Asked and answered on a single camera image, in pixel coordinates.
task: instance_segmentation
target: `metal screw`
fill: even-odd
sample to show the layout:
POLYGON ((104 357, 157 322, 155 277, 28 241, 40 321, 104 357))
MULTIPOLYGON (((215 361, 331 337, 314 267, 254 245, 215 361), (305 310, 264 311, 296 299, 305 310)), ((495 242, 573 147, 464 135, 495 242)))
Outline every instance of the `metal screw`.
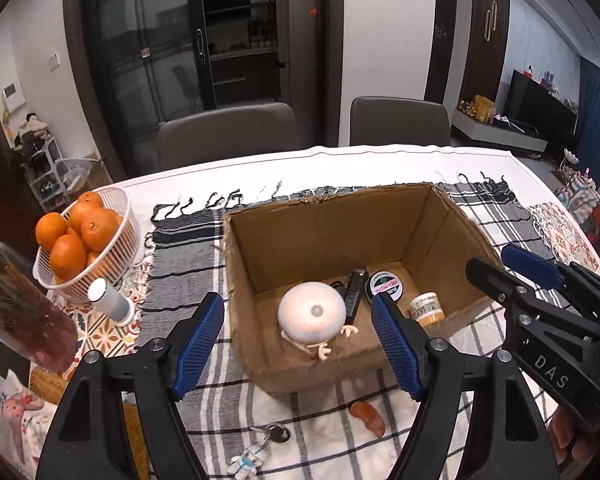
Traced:
POLYGON ((148 342, 149 350, 153 352, 157 352, 158 350, 162 350, 166 341, 161 337, 154 337, 151 341, 148 342))
POLYGON ((496 352, 496 357, 499 361, 502 361, 503 363, 508 363, 509 361, 511 361, 511 354, 506 350, 498 350, 496 352))
POLYGON ((444 339, 440 339, 439 337, 435 337, 431 340, 431 348, 437 350, 438 352, 443 352, 449 347, 449 343, 447 343, 444 339))
POLYGON ((99 358, 100 358, 100 352, 98 352, 97 350, 91 350, 90 352, 87 352, 84 355, 84 360, 87 361, 89 364, 93 364, 99 358))

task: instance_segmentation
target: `blue gripper pad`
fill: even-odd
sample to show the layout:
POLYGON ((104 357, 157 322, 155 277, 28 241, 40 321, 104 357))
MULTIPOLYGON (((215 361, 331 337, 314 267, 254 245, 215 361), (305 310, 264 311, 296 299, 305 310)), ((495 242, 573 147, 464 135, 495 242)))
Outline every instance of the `blue gripper pad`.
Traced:
POLYGON ((178 358, 176 380, 172 387, 177 399, 184 398, 198 384, 223 323, 224 301, 222 296, 215 294, 178 358))
POLYGON ((400 389, 419 399, 424 386, 418 374, 418 359, 409 346, 407 338, 380 295, 371 301, 371 322, 389 359, 400 389))
POLYGON ((502 248, 500 257, 502 263, 509 269, 537 283, 542 288, 551 290, 552 288, 561 288, 564 285, 558 267, 548 260, 524 250, 522 247, 507 244, 502 248))

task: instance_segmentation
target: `black and white striped cloth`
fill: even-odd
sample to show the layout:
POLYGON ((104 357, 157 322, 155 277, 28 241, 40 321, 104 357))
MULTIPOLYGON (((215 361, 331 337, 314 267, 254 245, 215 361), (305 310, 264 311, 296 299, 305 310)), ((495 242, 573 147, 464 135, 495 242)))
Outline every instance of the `black and white striped cloth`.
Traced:
MULTIPOLYGON (((535 231, 529 212, 517 201, 506 182, 439 184, 500 249, 516 242, 544 258, 552 252, 535 231)), ((322 187, 272 200, 296 199, 311 194, 352 192, 360 188, 322 187)), ((188 204, 158 205, 171 211, 155 221, 154 266, 149 277, 138 344, 169 333, 174 324, 192 315, 206 292, 227 298, 222 244, 222 216, 229 206, 242 207, 239 192, 228 200, 219 197, 192 214, 188 204)), ((539 297, 554 304, 564 300, 554 292, 539 290, 539 297)), ((462 352, 489 355, 502 344, 504 309, 493 303, 451 342, 462 352)), ((556 404, 531 383, 542 416, 547 420, 556 404)), ((456 430, 442 478, 458 470, 471 411, 472 393, 462 394, 456 430)), ((355 380, 338 381, 320 390, 270 397, 251 384, 240 368, 231 345, 228 314, 218 341, 195 391, 178 404, 187 433, 210 478, 231 478, 227 461, 240 455, 262 437, 250 426, 271 422, 291 432, 285 444, 269 445, 270 458, 260 475, 270 480, 326 480, 331 478, 386 478, 405 443, 418 405, 398 389, 389 369, 368 372, 355 380), (349 414, 355 400, 371 403, 386 422, 384 437, 377 439, 362 421, 349 414)))

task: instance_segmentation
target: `flower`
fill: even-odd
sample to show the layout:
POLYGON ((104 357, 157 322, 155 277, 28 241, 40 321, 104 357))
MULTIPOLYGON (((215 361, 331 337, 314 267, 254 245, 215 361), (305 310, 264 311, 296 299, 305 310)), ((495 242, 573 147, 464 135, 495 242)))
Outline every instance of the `flower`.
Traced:
POLYGON ((578 164, 580 161, 580 159, 577 156, 573 155, 573 153, 571 153, 566 148, 564 149, 564 158, 566 158, 570 164, 578 164))

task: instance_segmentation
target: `astronaut keychain figurine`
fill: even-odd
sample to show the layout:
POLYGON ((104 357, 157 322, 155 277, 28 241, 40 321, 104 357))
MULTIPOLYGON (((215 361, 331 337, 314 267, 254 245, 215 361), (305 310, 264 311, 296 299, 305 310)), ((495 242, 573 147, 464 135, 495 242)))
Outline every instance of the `astronaut keychain figurine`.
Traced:
POLYGON ((262 444, 251 444, 244 449, 241 456, 231 457, 226 470, 234 476, 235 480, 247 480, 256 476, 258 468, 262 467, 271 456, 269 449, 267 449, 269 442, 282 444, 291 437, 291 433, 287 428, 276 423, 269 424, 264 428, 251 426, 250 430, 264 434, 264 442, 262 444))

